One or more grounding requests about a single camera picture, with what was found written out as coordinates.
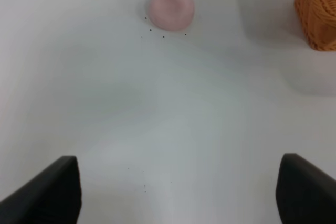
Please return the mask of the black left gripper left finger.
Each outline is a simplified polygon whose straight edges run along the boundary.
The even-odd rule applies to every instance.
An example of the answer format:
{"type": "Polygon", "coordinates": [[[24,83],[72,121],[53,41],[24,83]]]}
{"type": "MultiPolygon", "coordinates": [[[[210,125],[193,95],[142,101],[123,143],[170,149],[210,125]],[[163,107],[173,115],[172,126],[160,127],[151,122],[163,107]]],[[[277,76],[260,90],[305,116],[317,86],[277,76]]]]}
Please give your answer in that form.
{"type": "Polygon", "coordinates": [[[1,223],[77,223],[81,206],[77,158],[62,156],[1,201],[1,223]]]}

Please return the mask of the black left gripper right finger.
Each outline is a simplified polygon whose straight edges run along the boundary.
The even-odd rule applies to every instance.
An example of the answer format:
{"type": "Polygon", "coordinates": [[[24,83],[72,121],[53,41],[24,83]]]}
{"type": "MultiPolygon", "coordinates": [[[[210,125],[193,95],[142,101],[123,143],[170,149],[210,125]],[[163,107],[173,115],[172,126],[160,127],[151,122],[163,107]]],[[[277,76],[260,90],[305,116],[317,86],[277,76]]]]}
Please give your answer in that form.
{"type": "Polygon", "coordinates": [[[298,154],[283,155],[275,196],[282,223],[335,223],[335,179],[298,154]]]}

